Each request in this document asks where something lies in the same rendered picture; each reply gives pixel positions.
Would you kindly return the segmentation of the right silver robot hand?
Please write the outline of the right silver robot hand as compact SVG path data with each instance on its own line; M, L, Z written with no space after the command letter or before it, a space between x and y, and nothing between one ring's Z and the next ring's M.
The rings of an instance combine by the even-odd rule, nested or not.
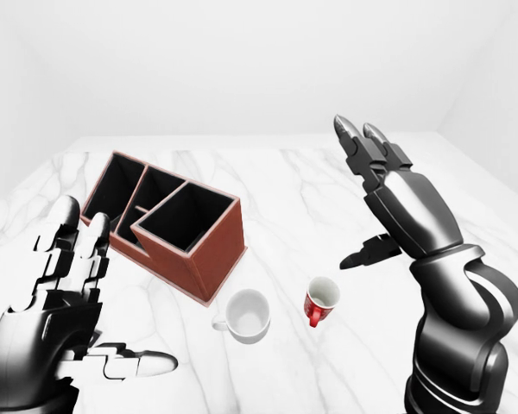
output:
M422 259L463 243L448 205L426 176L411 170L413 162L397 144L370 123L358 130L337 115L333 125L347 165L363 178L365 203L386 229L343 259L342 269L369 266L402 252Z

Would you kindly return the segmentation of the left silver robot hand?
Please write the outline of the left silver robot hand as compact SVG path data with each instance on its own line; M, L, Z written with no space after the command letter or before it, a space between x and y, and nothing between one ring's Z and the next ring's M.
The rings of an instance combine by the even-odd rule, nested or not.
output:
M0 409L34 407L78 377L120 382L179 365L170 354L97 342L111 221L96 214L78 241L79 213L75 198L56 201L32 247L26 296L0 318Z

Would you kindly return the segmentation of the red mug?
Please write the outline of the red mug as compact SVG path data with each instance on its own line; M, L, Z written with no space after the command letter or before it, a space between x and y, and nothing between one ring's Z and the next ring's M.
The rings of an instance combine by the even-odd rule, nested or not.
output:
M309 325L315 328L324 320L340 299L338 285L327 277L312 279L306 290L304 312L309 320Z

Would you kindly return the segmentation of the red-brown desk caddy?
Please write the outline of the red-brown desk caddy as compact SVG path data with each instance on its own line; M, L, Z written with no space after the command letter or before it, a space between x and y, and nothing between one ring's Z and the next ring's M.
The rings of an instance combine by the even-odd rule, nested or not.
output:
M204 306L246 249L238 197L127 154L111 154L81 219L99 212L113 249Z

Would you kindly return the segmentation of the white mug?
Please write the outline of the white mug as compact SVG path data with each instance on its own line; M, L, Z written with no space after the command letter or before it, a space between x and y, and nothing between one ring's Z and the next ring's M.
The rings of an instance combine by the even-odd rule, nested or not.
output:
M226 305L225 313L212 319L217 331L229 331L242 344L259 342L268 332L271 316L268 300L257 290L243 289Z

